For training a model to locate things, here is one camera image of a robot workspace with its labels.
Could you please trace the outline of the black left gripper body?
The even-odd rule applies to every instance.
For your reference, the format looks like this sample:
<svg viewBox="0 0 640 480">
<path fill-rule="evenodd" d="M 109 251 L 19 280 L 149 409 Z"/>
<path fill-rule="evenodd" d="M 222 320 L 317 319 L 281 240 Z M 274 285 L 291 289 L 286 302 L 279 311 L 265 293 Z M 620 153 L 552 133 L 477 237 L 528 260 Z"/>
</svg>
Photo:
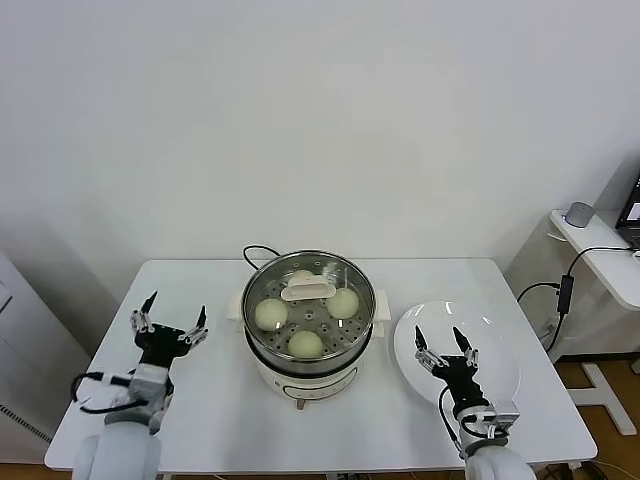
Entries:
<svg viewBox="0 0 640 480">
<path fill-rule="evenodd" d="M 185 331 L 160 324 L 153 324 L 152 332 L 138 332 L 134 344 L 142 350 L 139 364 L 170 368 L 176 358 L 186 356 L 191 344 L 182 335 Z"/>
</svg>

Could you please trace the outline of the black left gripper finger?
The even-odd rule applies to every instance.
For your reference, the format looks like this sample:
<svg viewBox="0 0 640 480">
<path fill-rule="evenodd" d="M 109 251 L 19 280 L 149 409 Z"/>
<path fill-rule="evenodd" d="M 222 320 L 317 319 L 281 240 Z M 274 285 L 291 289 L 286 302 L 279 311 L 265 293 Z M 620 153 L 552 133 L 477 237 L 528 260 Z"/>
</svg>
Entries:
<svg viewBox="0 0 640 480">
<path fill-rule="evenodd" d="M 131 327 L 134 333 L 153 333 L 155 328 L 151 321 L 150 311 L 158 292 L 155 291 L 142 304 L 140 309 L 134 310 L 130 316 Z"/>
<path fill-rule="evenodd" d="M 196 346 L 201 343 L 208 335 L 206 320 L 206 306 L 203 305 L 201 307 L 195 327 L 187 331 L 186 333 L 181 334 L 178 339 L 181 342 L 191 346 Z"/>
</svg>

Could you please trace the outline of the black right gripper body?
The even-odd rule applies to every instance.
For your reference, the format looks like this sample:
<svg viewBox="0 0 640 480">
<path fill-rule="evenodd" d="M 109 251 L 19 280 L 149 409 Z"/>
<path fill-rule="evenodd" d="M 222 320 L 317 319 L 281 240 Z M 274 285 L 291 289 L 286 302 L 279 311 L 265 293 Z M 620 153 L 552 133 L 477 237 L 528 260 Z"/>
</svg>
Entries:
<svg viewBox="0 0 640 480">
<path fill-rule="evenodd" d="M 449 387 L 455 408 L 487 406 L 481 387 L 474 381 L 477 366 L 469 365 L 464 356 L 443 356 L 444 364 L 435 365 L 431 373 Z"/>
</svg>

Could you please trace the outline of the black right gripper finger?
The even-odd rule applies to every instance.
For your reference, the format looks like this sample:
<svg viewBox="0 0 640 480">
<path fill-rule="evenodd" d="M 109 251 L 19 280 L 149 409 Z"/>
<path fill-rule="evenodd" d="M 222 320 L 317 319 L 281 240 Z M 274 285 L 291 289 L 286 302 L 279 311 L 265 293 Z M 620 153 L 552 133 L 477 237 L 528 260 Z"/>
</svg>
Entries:
<svg viewBox="0 0 640 480">
<path fill-rule="evenodd" d="M 418 325 L 415 326 L 415 359 L 426 370 L 433 370 L 435 367 L 442 368 L 447 367 L 447 361 L 432 351 L 427 344 L 427 341 Z"/>
<path fill-rule="evenodd" d="M 479 351 L 473 348 L 468 338 L 457 328 L 453 327 L 456 344 L 462 355 L 453 358 L 456 369 L 477 369 Z"/>
</svg>

